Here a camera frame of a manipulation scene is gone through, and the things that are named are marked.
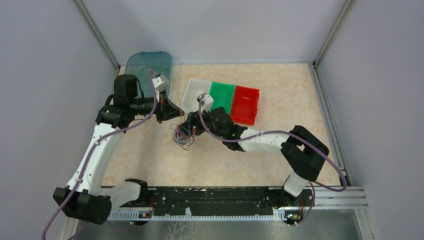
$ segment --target enclosure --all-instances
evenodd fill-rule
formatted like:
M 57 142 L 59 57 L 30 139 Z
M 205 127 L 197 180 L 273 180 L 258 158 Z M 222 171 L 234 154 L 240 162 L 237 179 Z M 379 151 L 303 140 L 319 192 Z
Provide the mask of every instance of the enclosure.
M 133 210 L 123 207 L 112 210 L 113 227 L 61 213 L 47 239 L 68 239 L 82 227 L 76 239 L 420 239 L 423 210 L 404 206 L 423 196 L 423 20 L 419 0 L 2 1 L 0 236 L 42 234 L 58 207 L 53 191 L 80 164 L 114 79 L 132 71 L 134 54 L 163 51 L 171 56 L 174 103 L 184 103 L 193 79 L 206 88 L 258 89 L 248 125 L 305 126 L 330 148 L 347 190 L 315 187 L 315 207 L 299 227 L 187 213 L 190 221 L 152 218 L 121 231 L 130 219 L 113 214 Z M 102 185 L 137 178 L 151 191 L 254 193 L 281 188 L 292 171 L 282 156 L 230 151 L 205 134 L 204 145 L 183 150 L 171 138 L 181 121 L 150 120 L 127 131 Z M 328 163 L 318 181 L 342 184 Z

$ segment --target plastic storage bin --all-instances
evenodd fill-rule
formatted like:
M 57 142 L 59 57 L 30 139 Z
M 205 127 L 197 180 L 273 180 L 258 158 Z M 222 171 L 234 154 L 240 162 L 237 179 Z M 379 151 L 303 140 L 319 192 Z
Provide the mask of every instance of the plastic storage bin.
M 132 55 L 125 67 L 125 74 L 136 75 L 140 80 L 141 89 L 145 97 L 153 97 L 154 91 L 150 84 L 149 77 L 147 76 L 146 69 L 151 68 L 153 71 L 160 73 L 168 78 L 171 83 L 172 73 L 172 56 L 164 51 L 155 52 L 139 52 Z M 141 97 L 140 90 L 138 89 L 138 98 Z M 170 86 L 166 89 L 168 96 L 170 95 Z
M 213 105 L 210 110 L 223 107 L 225 112 L 230 114 L 235 90 L 235 85 L 213 82 L 209 91 L 209 95 L 213 98 Z
M 259 89 L 236 86 L 231 107 L 233 122 L 253 125 L 258 113 Z
M 181 109 L 187 114 L 199 110 L 197 97 L 203 93 L 209 93 L 212 82 L 201 79 L 190 79 L 182 96 Z

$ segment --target black bracket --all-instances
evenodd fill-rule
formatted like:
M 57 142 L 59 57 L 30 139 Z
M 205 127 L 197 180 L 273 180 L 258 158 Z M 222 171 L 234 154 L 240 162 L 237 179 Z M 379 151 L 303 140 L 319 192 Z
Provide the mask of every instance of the black bracket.
M 203 112 L 203 120 L 209 130 L 223 139 L 236 140 L 240 139 L 243 131 L 248 129 L 245 126 L 234 124 L 228 113 L 225 112 L 223 107 L 218 107 L 210 112 Z M 199 111 L 190 112 L 185 122 L 179 125 L 179 129 L 185 135 L 199 136 L 205 132 L 205 128 L 200 120 Z M 228 149 L 233 151 L 244 152 L 243 148 L 237 142 L 222 142 Z
M 56 187 L 53 199 L 60 206 L 70 192 L 71 190 L 69 189 Z M 69 218 L 100 225 L 108 219 L 111 209 L 112 203 L 108 196 L 93 196 L 76 191 L 62 211 Z
M 308 141 L 324 155 L 329 155 L 329 148 L 303 126 L 296 125 L 290 133 Z M 304 149 L 300 150 L 298 146 L 301 145 L 303 145 L 301 141 L 289 137 L 286 142 L 281 144 L 281 153 L 297 175 L 311 182 L 316 181 L 326 160 L 309 146 L 305 145 Z
M 167 93 L 162 91 L 159 94 L 159 102 L 157 103 L 155 114 L 157 122 L 161 124 L 162 121 L 184 115 L 184 111 L 170 101 Z
M 112 128 L 124 129 L 135 119 L 135 114 L 123 107 L 105 105 L 98 111 L 96 124 L 110 124 Z

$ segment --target cable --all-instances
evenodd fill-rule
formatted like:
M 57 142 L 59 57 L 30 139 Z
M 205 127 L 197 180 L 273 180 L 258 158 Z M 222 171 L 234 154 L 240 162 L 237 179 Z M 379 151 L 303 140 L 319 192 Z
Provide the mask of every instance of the cable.
M 106 103 L 104 105 L 108 106 L 109 104 L 111 104 L 112 99 L 114 98 L 114 95 L 111 94 L 107 97 L 106 99 Z
M 155 210 L 155 200 L 153 198 L 150 198 L 151 204 L 150 204 L 150 210 L 148 211 L 148 214 L 150 217 L 153 215 L 153 211 Z
M 312 188 L 312 202 L 310 204 L 310 207 L 307 210 L 305 216 L 302 218 L 302 220 L 300 220 L 299 222 L 295 224 L 289 224 L 290 227 L 299 227 L 299 225 L 302 224 L 308 218 L 309 214 L 311 213 L 312 207 L 315 205 L 315 187 L 312 183 L 309 183 L 309 184 Z
M 304 199 L 303 199 L 303 198 L 301 198 L 301 199 L 300 199 L 300 215 L 301 215 L 301 216 L 303 216 L 303 214 L 304 214 L 304 206 L 305 206 L 305 204 L 304 204 Z
M 208 140 L 206 139 L 195 139 L 195 135 L 196 135 L 196 127 L 193 126 L 192 128 L 192 133 L 191 136 L 187 136 L 186 134 L 184 134 L 181 130 L 180 130 L 180 126 L 184 123 L 184 121 L 186 120 L 186 117 L 184 116 L 183 111 L 180 111 L 181 114 L 181 122 L 179 124 L 174 123 L 171 124 L 169 126 L 170 129 L 173 130 L 172 132 L 172 140 L 178 145 L 180 146 L 181 149 L 186 150 L 186 151 L 190 151 L 189 148 L 193 145 L 196 144 L 196 146 L 198 147 L 204 147 L 207 143 Z
M 150 84 L 151 84 L 151 88 L 153 89 L 153 92 L 155 92 L 155 85 L 153 84 L 153 80 L 152 77 L 150 75 L 150 71 L 152 71 L 150 68 L 146 69 L 147 75 L 150 79 Z M 97 141 L 91 146 L 90 150 L 88 151 L 87 157 L 85 158 L 84 164 L 82 165 L 81 171 L 78 175 L 78 180 L 76 181 L 75 185 L 73 186 L 72 190 L 70 191 L 70 193 L 67 195 L 67 197 L 65 198 L 65 200 L 62 202 L 62 204 L 57 208 L 57 210 L 53 213 L 53 215 L 50 217 L 50 219 L 48 220 L 47 224 L 45 225 L 44 229 L 42 230 L 42 234 L 41 234 L 41 239 L 42 240 L 46 240 L 46 234 L 47 231 L 49 230 L 50 226 L 52 225 L 53 221 L 55 220 L 55 218 L 59 215 L 59 213 L 62 211 L 62 209 L 64 208 L 64 206 L 69 202 L 69 200 L 71 199 L 72 195 L 74 195 L 75 191 L 77 190 L 78 186 L 81 183 L 81 179 L 84 175 L 84 172 L 86 171 L 86 168 L 89 164 L 90 158 L 93 155 L 94 150 L 96 149 L 96 147 L 98 146 L 97 144 L 100 144 L 100 142 L 102 142 L 104 139 L 118 134 L 118 133 L 122 133 L 128 130 L 131 130 L 133 128 L 136 128 L 140 125 L 142 125 L 144 122 L 146 122 L 148 119 L 150 119 L 153 115 L 153 113 L 156 110 L 156 106 L 158 104 L 158 100 L 156 97 L 153 98 L 153 108 L 151 109 L 150 113 L 141 121 L 137 122 L 134 125 L 122 128 L 122 129 L 117 129 L 113 132 L 110 132 L 104 136 L 101 136 L 97 139 Z
M 257 137 L 257 135 L 252 135 L 252 136 L 244 137 L 244 138 L 241 138 L 241 139 L 230 140 L 230 139 L 220 138 L 219 136 L 213 134 L 211 132 L 211 130 L 209 130 L 209 128 L 206 126 L 205 121 L 203 119 L 202 102 L 203 102 L 203 98 L 205 97 L 205 94 L 206 93 L 203 93 L 200 96 L 198 112 L 199 112 L 201 124 L 203 125 L 203 127 L 204 127 L 204 129 L 206 130 L 207 133 L 209 133 L 212 137 L 218 139 L 219 141 L 226 142 L 226 143 L 237 143 L 237 142 L 246 141 L 246 140 L 249 140 L 249 139 L 254 139 L 254 138 Z M 343 183 L 343 186 L 342 186 L 342 188 L 337 189 L 337 188 L 332 188 L 330 186 L 326 186 L 326 185 L 324 185 L 324 184 L 322 184 L 322 183 L 320 183 L 318 181 L 314 181 L 313 183 L 318 184 L 319 186 L 321 186 L 323 188 L 326 188 L 328 190 L 334 191 L 334 192 L 343 192 L 344 190 L 346 190 L 346 188 L 348 187 L 348 182 L 346 181 L 346 178 L 343 175 L 342 170 L 340 170 L 339 166 L 337 166 L 328 156 L 326 156 L 324 153 L 322 153 L 317 147 L 315 147 L 314 145 L 312 145 L 310 142 L 306 141 L 305 139 L 303 139 L 303 138 L 301 138 L 301 137 L 299 137 L 299 136 L 297 136 L 297 135 L 295 135 L 295 134 L 293 134 L 291 132 L 288 132 L 288 131 L 283 131 L 283 130 L 265 131 L 265 132 L 262 132 L 261 136 L 268 135 L 268 134 L 284 134 L 284 135 L 288 135 L 290 137 L 293 137 L 293 138 L 301 141 L 304 145 L 310 147 L 317 154 L 319 154 L 321 157 L 323 157 L 336 170 L 336 172 L 338 173 L 338 175 L 341 178 L 341 181 Z
M 145 99 L 145 93 L 143 92 L 143 90 L 142 90 L 142 85 L 141 85 L 141 83 L 140 83 L 140 80 L 137 78 L 137 82 L 138 82 L 138 89 L 140 89 L 140 93 L 141 93 L 141 99 Z

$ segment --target metal frame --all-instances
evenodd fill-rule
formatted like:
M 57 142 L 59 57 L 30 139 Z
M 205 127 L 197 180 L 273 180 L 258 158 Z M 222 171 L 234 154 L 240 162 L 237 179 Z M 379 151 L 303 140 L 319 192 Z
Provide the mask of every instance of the metal frame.
M 115 68 L 116 71 L 119 71 L 120 65 L 118 64 L 118 61 L 117 61 L 116 57 L 114 56 L 114 53 L 112 52 L 108 43 L 105 41 L 105 38 L 103 37 L 102 33 L 100 32 L 99 28 L 97 27 L 96 23 L 94 22 L 93 18 L 91 17 L 91 15 L 90 15 L 89 11 L 87 10 L 86 6 L 84 5 L 83 1 L 82 0 L 72 0 L 72 1 L 75 4 L 76 8 L 81 13 L 82 17 L 84 18 L 85 22 L 87 23 L 88 28 L 90 28 L 95 39 L 97 40 L 101 49 L 106 54 L 107 58 L 109 59 L 110 63 L 112 64 L 112 66 Z
M 113 67 L 119 71 L 119 64 L 113 55 L 111 49 L 107 45 L 105 39 L 103 38 L 102 34 L 100 33 L 97 25 L 91 18 L 89 12 L 87 11 L 86 7 L 83 4 L 82 0 L 73 0 L 76 7 L 80 10 L 81 15 L 85 19 L 87 25 L 89 26 L 90 30 L 96 37 L 99 45 L 106 53 L 107 57 L 109 58 L 111 64 Z M 325 57 L 328 49 L 330 48 L 332 42 L 334 41 L 337 33 L 341 29 L 341 26 L 343 22 L 346 19 L 347 14 L 352 9 L 354 3 L 356 0 L 346 0 L 340 14 L 338 15 L 333 27 L 331 28 L 330 32 L 327 35 L 327 38 L 322 45 L 315 61 L 310 62 L 309 70 L 310 74 L 312 76 L 313 85 L 315 88 L 315 92 L 318 98 L 319 107 L 321 110 L 321 114 L 323 116 L 325 128 L 327 131 L 327 135 L 330 140 L 330 146 L 331 149 L 334 152 L 335 160 L 337 161 L 340 168 L 342 168 L 343 172 L 346 174 L 346 178 L 351 184 L 354 184 L 352 180 L 352 175 L 350 174 L 349 167 L 347 166 L 346 162 L 346 155 L 344 152 L 344 148 L 342 145 L 342 141 L 340 139 L 340 135 L 338 132 L 337 125 L 334 121 L 331 106 L 329 99 L 327 97 L 327 93 L 325 90 L 325 86 L 323 84 L 323 79 L 320 75 L 319 66 L 322 62 L 323 58 Z M 333 209 L 339 209 L 339 210 L 354 210 L 358 229 L 360 231 L 360 234 L 362 236 L 362 239 L 364 240 L 378 240 L 380 239 L 378 236 L 377 229 L 375 227 L 374 221 L 372 219 L 370 209 L 368 206 L 368 202 L 365 196 L 365 192 L 362 187 L 360 186 L 349 186 L 346 191 L 344 192 L 333 192 L 330 190 L 327 190 L 322 187 L 316 187 L 316 199 L 315 199 L 315 207 L 316 210 L 333 210 Z M 281 213 L 284 211 L 289 210 L 296 210 L 293 207 L 281 207 L 279 209 L 276 209 L 274 211 L 274 215 L 270 216 L 249 216 L 249 217 L 240 217 L 240 216 L 234 216 L 234 217 L 197 217 L 197 216 L 191 216 L 190 212 L 186 212 L 186 215 L 182 216 L 161 216 L 161 217 L 153 217 L 152 219 L 149 219 L 151 221 L 175 221 L 175 220 L 181 220 L 181 221 L 187 221 L 187 220 L 207 220 L 207 221 L 213 221 L 213 220 L 225 220 L 225 221 L 231 221 L 231 220 L 237 220 L 237 221 L 250 221 L 250 220 L 278 220 L 281 221 Z M 113 210 L 110 215 L 109 219 L 114 221 L 143 221 L 139 218 L 140 211 L 146 212 L 149 211 L 148 208 L 119 208 Z M 70 238 L 73 234 L 75 234 L 78 226 L 78 220 L 73 218 L 66 218 L 63 223 L 62 232 L 60 235 L 61 240 L 66 240 Z
M 313 61 L 313 64 L 315 66 L 318 66 L 321 63 L 321 61 L 323 60 L 325 54 L 329 50 L 331 44 L 334 41 L 334 38 L 336 37 L 337 33 L 339 32 L 342 24 L 344 23 L 344 21 L 346 19 L 346 16 L 351 11 L 355 2 L 356 2 L 356 0 L 345 0 L 344 5 L 341 8 L 341 11 L 337 16 L 337 19 L 335 20 L 330 32 L 328 33 L 327 37 L 325 38 L 324 44 L 322 45 L 321 49 L 319 50 L 319 53 L 316 56 L 315 61 Z

